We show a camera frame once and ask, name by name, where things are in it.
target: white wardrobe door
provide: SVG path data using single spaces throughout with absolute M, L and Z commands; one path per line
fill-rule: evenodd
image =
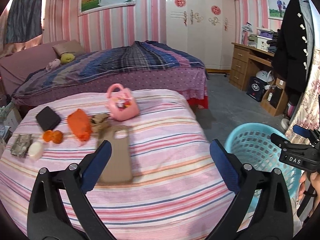
M 222 14 L 212 12 L 212 7 L 222 10 L 222 0 L 205 0 L 204 8 L 204 64 L 208 69 L 220 69 L 222 52 Z
M 204 0 L 187 0 L 188 53 L 204 61 Z
M 178 7 L 175 0 L 166 0 L 167 45 L 188 52 L 188 27 L 184 23 L 184 11 L 188 13 L 188 2 Z
M 235 0 L 222 0 L 222 17 L 221 69 L 231 69 L 233 57 L 233 45 L 231 43 L 236 41 Z

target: white soap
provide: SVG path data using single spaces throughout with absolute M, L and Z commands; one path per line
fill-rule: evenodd
M 43 154 L 43 144 L 41 142 L 34 142 L 30 145 L 28 155 L 33 160 L 37 161 Z

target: human hand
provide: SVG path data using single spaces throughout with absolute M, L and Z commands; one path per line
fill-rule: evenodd
M 304 196 L 304 191 L 306 190 L 306 186 L 305 186 L 305 181 L 307 179 L 307 173 L 304 172 L 299 180 L 299 182 L 301 183 L 300 188 L 299 188 L 299 196 L 298 199 L 302 199 Z M 316 192 L 317 192 L 317 197 L 315 199 L 315 202 L 313 204 L 313 208 L 309 213 L 309 217 L 313 214 L 313 212 L 315 211 L 316 207 L 318 206 L 319 202 L 320 202 L 320 174 L 317 172 L 314 172 L 310 175 L 310 182 L 311 185 L 315 188 Z

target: phone case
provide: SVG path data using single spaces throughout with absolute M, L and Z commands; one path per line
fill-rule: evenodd
M 127 136 L 117 139 L 115 138 L 115 133 L 120 130 L 125 130 Z M 98 182 L 109 185 L 131 182 L 133 176 L 129 152 L 128 127 L 125 125 L 112 126 L 99 132 L 97 147 L 99 147 L 104 140 L 108 140 L 111 143 L 112 154 Z
M 53 130 L 61 122 L 60 116 L 48 106 L 36 115 L 36 120 L 43 131 Z

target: orange round object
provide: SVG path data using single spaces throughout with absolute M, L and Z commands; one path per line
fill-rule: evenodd
M 52 130 L 47 130 L 43 133 L 42 138 L 45 142 L 50 142 L 52 140 Z
M 61 143 L 62 142 L 62 139 L 63 139 L 63 134 L 61 131 L 54 131 L 51 135 L 51 139 L 54 143 Z

